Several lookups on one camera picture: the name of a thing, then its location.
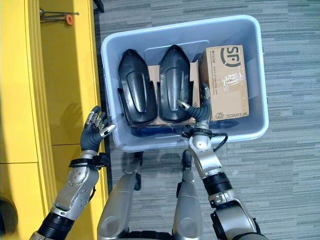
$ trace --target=yellow drawer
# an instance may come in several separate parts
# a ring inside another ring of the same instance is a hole
[[[19,216],[17,231],[6,238],[28,239],[67,180],[69,162],[80,155],[80,134],[87,114],[100,104],[93,3],[0,3],[0,197],[10,198]],[[40,24],[40,7],[80,15],[73,17],[73,26]],[[106,186],[106,171],[101,170],[94,198],[67,239],[96,238]]]

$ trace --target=printed logo on box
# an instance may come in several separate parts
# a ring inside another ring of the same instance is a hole
[[[237,46],[227,47],[226,53],[225,48],[221,48],[220,52],[221,61],[227,67],[238,67],[241,65],[240,56],[239,56],[239,48]]]
[[[223,114],[222,112],[218,112],[218,113],[215,115],[215,117],[216,117],[217,119],[222,119],[222,118],[224,117],[224,114]]]

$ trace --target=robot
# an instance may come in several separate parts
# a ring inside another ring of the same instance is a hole
[[[133,194],[141,188],[140,166],[143,153],[135,153],[126,167],[124,175],[113,188],[101,214],[98,227],[98,240],[110,239],[158,239],[158,240],[201,240],[203,221],[199,198],[194,186],[191,171],[192,158],[204,187],[208,201],[214,209],[210,215],[216,237],[220,240],[267,240],[236,190],[226,176],[215,154],[227,141],[226,133],[212,133],[209,130],[210,91],[204,83],[201,86],[201,107],[192,107],[179,101],[180,107],[195,118],[195,125],[182,136],[189,138],[188,150],[183,152],[182,180],[177,186],[172,234],[155,231],[129,231]],[[38,231],[30,240],[64,240],[85,206],[93,197],[99,178],[98,170],[106,165],[106,157],[98,155],[100,142],[116,126],[107,125],[106,114],[99,116],[101,108],[92,109],[81,134],[80,158],[70,162],[67,182],[58,193],[50,213],[43,220]],[[223,141],[213,148],[211,138],[222,136]]]

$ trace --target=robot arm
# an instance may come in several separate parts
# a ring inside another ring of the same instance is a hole
[[[192,107],[179,102],[191,117],[195,118],[194,128],[182,133],[189,138],[189,151],[208,193],[208,200],[215,211],[211,214],[215,234],[220,240],[266,240],[258,224],[251,217],[236,190],[232,188],[223,167],[215,154],[227,141],[226,133],[212,133],[209,129],[211,114],[210,90],[202,84],[202,106]],[[213,148],[212,137],[224,136],[223,141]]]
[[[80,158],[71,161],[64,187],[31,240],[64,240],[93,197],[99,179],[98,170],[106,165],[105,155],[97,155],[100,142],[116,128],[114,124],[105,127],[107,120],[103,119],[106,114],[103,112],[99,116],[100,111],[101,108],[96,106],[90,112],[81,134]]]

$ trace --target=black wrist strap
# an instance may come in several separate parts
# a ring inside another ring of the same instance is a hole
[[[79,167],[95,167],[98,170],[103,167],[108,167],[110,165],[110,159],[106,156],[104,152],[101,152],[99,155],[93,156],[90,158],[77,158],[73,159],[69,167],[70,168],[79,168]]]

